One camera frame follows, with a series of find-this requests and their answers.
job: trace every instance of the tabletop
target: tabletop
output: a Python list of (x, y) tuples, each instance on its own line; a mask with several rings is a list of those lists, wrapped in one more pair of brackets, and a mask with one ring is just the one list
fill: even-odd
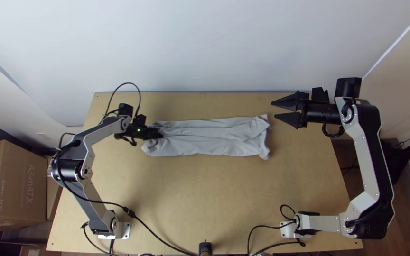
[[(103, 117), (111, 93), (96, 93), (84, 129)], [(140, 147), (108, 137), (93, 146), (96, 159), (92, 181), (103, 201), (134, 210), (155, 233), (167, 242), (197, 253), (207, 240), (214, 254), (245, 254), (249, 231), (256, 225), (279, 226), (285, 220), (280, 205), (294, 210), (337, 215), (346, 210), (349, 196), (329, 138), (320, 124), (294, 129), (273, 117), (287, 110), (270, 105), (289, 93), (188, 93), (143, 92), (139, 114), (147, 124), (157, 120), (180, 121), (268, 114), (269, 160), (259, 156), (184, 155), (151, 157)], [(136, 108), (138, 94), (117, 93), (110, 110), (119, 103)], [(120, 221), (130, 221), (130, 237), (118, 239), (116, 254), (177, 254), (153, 237), (140, 223), (115, 210)], [(88, 221), (73, 195), (63, 190), (50, 233), (47, 250), (98, 252), (80, 229)], [(92, 241), (108, 250), (108, 240)], [(254, 253), (282, 238), (279, 229), (257, 229), (251, 237)], [(318, 232), (298, 244), (269, 249), (268, 253), (359, 249), (359, 239)]]

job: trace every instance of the folded fabric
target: folded fabric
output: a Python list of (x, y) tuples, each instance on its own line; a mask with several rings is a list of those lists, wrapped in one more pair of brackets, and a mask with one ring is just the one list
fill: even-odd
[(267, 115), (213, 120), (157, 121), (150, 125), (164, 136), (145, 142), (142, 150), (150, 156), (178, 155), (259, 155), (267, 160), (265, 145)]

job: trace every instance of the wooden floor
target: wooden floor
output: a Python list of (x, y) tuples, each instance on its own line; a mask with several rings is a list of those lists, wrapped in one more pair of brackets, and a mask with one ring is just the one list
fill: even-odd
[[(352, 141), (333, 141), (336, 157), (341, 167), (348, 167), (352, 164), (356, 155)], [(362, 179), (359, 169), (353, 169), (344, 175), (344, 181), (352, 199), (363, 191)], [(410, 256), (410, 202), (407, 198), (402, 180), (394, 186), (395, 199), (393, 206), (395, 208), (395, 217), (391, 222), (388, 233), (383, 240), (364, 240), (364, 249), (347, 250), (347, 251), (330, 251), (333, 256)], [(102, 254), (85, 254), (85, 253), (63, 253), (63, 256), (94, 256)], [(297, 256), (325, 256), (324, 252), (311, 252), (299, 254), (282, 254)]]

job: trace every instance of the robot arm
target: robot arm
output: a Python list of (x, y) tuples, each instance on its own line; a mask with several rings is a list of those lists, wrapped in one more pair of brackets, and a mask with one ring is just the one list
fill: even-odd
[[(381, 121), (378, 109), (368, 101), (358, 99), (360, 78), (338, 79), (335, 103), (328, 102), (322, 88), (273, 101), (271, 104), (293, 112), (275, 117), (295, 128), (307, 127), (308, 122), (323, 123), (323, 132), (336, 137), (346, 132), (354, 140), (362, 174), (364, 192), (354, 198), (347, 210), (336, 216), (321, 216), (315, 212), (299, 212), (296, 226), (281, 229), (286, 238), (310, 238), (317, 231), (340, 233), (349, 238), (382, 239), (394, 216), (393, 188), (379, 141)], [(330, 135), (326, 124), (341, 125), (337, 134)]]
[(92, 146), (111, 135), (116, 139), (127, 140), (133, 146), (136, 145), (135, 138), (147, 140), (162, 137), (157, 128), (145, 126), (145, 116), (132, 118), (132, 110), (132, 106), (120, 104), (117, 116), (107, 116), (99, 125), (76, 134), (51, 162), (51, 177), (62, 187), (71, 190), (90, 219), (90, 230), (101, 239), (127, 239), (130, 224), (118, 222), (115, 212), (100, 203), (101, 198), (91, 182), (95, 158)]

